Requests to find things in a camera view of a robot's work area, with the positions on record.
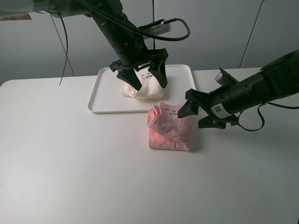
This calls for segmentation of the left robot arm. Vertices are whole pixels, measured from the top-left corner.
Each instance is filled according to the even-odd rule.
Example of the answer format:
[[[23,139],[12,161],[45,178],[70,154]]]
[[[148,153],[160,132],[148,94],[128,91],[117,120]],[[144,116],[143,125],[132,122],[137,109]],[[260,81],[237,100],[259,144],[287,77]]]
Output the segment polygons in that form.
[[[94,19],[99,29],[117,54],[119,60],[111,63],[111,71],[117,71],[117,78],[131,85],[135,90],[142,87],[136,72],[148,68],[160,86],[168,84],[165,61],[166,49],[150,50],[144,43],[144,34],[123,13],[118,0],[2,0],[0,15],[12,16],[30,12],[46,11],[64,18],[83,14]]]

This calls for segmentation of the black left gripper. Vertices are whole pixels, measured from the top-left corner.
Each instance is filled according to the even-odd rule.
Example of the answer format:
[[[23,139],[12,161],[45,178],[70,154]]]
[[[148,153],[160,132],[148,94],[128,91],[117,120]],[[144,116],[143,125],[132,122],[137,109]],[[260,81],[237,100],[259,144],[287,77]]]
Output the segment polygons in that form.
[[[150,49],[143,56],[138,56],[132,63],[125,64],[121,60],[111,63],[109,68],[112,72],[118,70],[117,78],[128,83],[135,90],[142,87],[135,70],[148,68],[148,71],[156,78],[162,88],[168,84],[165,70],[165,61],[168,58],[166,49]]]

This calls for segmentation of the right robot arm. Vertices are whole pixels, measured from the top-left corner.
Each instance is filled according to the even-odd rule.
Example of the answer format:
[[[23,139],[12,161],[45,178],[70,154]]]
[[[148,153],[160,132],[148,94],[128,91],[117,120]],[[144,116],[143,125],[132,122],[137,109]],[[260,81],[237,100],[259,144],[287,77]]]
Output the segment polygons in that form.
[[[203,109],[208,116],[198,121],[199,128],[225,129],[240,125],[237,113],[257,106],[273,104],[276,99],[299,92],[299,52],[284,55],[261,68],[256,74],[237,81],[224,69],[215,78],[220,87],[210,93],[190,89],[178,118],[197,115]]]

